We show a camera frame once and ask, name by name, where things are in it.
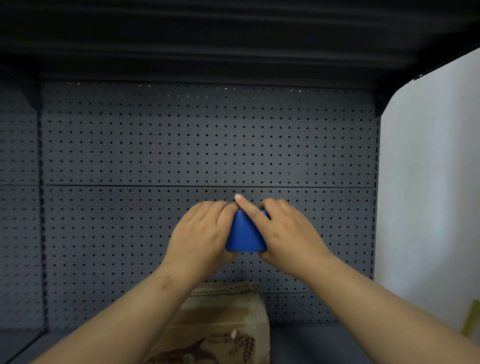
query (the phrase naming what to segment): hand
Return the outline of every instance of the hand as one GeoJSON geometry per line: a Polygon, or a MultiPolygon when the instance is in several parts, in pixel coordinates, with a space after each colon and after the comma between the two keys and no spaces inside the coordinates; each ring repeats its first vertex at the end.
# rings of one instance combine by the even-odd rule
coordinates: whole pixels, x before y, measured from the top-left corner
{"type": "Polygon", "coordinates": [[[225,243],[237,210],[225,201],[193,206],[175,227],[161,267],[177,268],[196,286],[232,262],[236,253],[226,251],[225,243]]]}
{"type": "Polygon", "coordinates": [[[259,255],[268,264],[305,281],[312,265],[333,257],[313,225],[285,200],[267,198],[261,203],[270,219],[242,195],[235,195],[235,201],[264,237],[268,250],[259,255]]]}

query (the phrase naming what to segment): blue plastic toy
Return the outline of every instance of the blue plastic toy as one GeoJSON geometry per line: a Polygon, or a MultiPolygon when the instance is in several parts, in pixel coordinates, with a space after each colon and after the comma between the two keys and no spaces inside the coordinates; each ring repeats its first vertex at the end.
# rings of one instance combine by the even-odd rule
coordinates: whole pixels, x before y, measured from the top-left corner
{"type": "Polygon", "coordinates": [[[264,252],[267,245],[253,221],[245,212],[239,210],[233,217],[226,249],[229,252],[264,252]]]}

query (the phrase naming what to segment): blue object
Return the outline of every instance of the blue object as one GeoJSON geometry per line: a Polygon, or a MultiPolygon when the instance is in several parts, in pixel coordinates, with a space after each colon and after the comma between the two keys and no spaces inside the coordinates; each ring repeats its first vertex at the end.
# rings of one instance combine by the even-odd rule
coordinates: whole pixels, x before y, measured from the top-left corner
{"type": "MultiPolygon", "coordinates": [[[[265,210],[261,211],[270,218],[265,210]]],[[[243,210],[237,211],[233,217],[225,247],[229,252],[264,252],[267,250],[261,233],[243,210]]]]}

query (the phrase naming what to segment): forearm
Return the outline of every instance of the forearm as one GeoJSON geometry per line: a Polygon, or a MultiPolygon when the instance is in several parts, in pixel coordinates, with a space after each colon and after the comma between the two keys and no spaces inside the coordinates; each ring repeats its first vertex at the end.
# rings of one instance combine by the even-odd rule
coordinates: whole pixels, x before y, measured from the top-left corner
{"type": "Polygon", "coordinates": [[[176,267],[160,266],[34,363],[140,363],[193,282],[176,267]]]}
{"type": "Polygon", "coordinates": [[[312,265],[305,283],[377,364],[480,360],[469,340],[335,257],[312,265]]]}

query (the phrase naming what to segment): left hand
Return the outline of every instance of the left hand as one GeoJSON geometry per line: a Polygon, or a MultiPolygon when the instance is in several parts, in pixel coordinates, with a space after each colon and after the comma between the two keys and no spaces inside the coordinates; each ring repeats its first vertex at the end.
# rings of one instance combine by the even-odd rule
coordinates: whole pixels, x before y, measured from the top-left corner
{"type": "Polygon", "coordinates": [[[225,249],[236,203],[205,201],[193,206],[174,229],[161,267],[174,267],[196,286],[236,253],[225,249]]]}

